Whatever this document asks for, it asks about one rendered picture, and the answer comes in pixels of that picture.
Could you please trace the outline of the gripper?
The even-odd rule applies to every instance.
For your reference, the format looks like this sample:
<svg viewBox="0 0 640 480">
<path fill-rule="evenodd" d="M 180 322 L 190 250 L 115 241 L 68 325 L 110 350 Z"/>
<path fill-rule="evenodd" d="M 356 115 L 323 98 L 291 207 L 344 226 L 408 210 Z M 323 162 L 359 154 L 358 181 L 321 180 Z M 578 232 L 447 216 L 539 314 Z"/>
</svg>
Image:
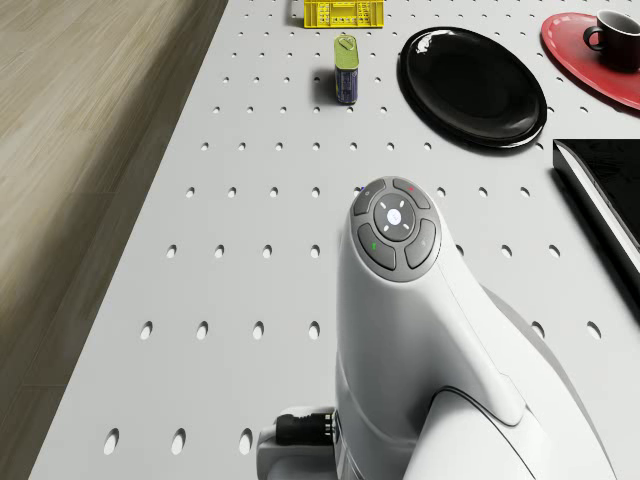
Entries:
<svg viewBox="0 0 640 480">
<path fill-rule="evenodd" d="M 338 480 L 332 445 L 280 446 L 276 422 L 261 430 L 255 447 L 258 480 Z"/>
</svg>

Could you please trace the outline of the flat-sided can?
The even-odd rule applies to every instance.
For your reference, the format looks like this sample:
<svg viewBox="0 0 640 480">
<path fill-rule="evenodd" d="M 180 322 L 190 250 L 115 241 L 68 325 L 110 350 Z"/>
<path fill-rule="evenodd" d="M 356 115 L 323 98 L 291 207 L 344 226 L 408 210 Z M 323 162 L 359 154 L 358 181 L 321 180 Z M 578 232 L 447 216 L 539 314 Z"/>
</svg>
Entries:
<svg viewBox="0 0 640 480">
<path fill-rule="evenodd" d="M 341 34 L 334 39 L 334 66 L 337 100 L 355 104 L 358 97 L 359 55 L 356 38 Z"/>
</svg>

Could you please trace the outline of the black plate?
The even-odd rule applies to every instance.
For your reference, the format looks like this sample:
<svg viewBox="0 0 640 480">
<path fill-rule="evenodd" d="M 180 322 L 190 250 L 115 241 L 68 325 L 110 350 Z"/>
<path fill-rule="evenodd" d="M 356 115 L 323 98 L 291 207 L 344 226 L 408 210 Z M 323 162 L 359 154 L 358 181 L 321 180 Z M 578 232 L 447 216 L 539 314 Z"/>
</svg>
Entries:
<svg viewBox="0 0 640 480">
<path fill-rule="evenodd" d="M 425 123 L 481 148 L 522 147 L 547 121 L 546 98 L 530 69 L 500 43 L 468 29 L 413 33 L 399 55 L 398 81 Z"/>
</svg>

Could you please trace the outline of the black stove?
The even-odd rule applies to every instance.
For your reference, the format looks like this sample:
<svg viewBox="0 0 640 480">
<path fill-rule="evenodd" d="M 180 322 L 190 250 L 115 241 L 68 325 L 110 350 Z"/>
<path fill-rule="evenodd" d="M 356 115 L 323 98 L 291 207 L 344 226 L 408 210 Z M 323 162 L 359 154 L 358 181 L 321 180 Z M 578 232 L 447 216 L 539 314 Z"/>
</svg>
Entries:
<svg viewBox="0 0 640 480">
<path fill-rule="evenodd" d="M 640 139 L 556 139 L 553 168 L 640 324 Z"/>
</svg>

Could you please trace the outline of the yellow basket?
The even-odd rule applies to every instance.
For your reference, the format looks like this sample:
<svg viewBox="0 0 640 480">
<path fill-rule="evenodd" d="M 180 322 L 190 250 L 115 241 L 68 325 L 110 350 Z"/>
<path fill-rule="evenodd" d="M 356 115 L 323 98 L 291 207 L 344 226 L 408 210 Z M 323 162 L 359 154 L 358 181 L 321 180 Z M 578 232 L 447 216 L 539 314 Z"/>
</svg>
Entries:
<svg viewBox="0 0 640 480">
<path fill-rule="evenodd" d="M 304 0 L 305 28 L 382 28 L 385 0 Z"/>
</svg>

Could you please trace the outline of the red plate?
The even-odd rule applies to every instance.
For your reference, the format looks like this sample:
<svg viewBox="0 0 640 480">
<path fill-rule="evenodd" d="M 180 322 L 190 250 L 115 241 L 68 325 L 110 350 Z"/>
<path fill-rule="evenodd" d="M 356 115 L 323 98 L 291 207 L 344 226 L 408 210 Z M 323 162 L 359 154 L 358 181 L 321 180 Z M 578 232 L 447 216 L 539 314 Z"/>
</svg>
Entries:
<svg viewBox="0 0 640 480">
<path fill-rule="evenodd" d="M 548 53 L 575 78 L 609 99 L 640 111 L 640 71 L 624 72 L 585 44 L 583 33 L 595 27 L 593 15 L 564 12 L 549 16 L 541 26 Z"/>
</svg>

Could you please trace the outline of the black mug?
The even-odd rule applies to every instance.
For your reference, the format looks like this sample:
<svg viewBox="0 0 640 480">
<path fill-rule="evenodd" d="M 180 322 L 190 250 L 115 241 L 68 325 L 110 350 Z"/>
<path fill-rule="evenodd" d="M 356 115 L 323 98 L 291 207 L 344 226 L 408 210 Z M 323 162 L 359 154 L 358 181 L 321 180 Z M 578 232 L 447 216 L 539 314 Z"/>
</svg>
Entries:
<svg viewBox="0 0 640 480">
<path fill-rule="evenodd" d="M 640 23 L 612 10 L 600 10 L 596 25 L 583 33 L 585 45 L 623 71 L 640 69 Z"/>
</svg>

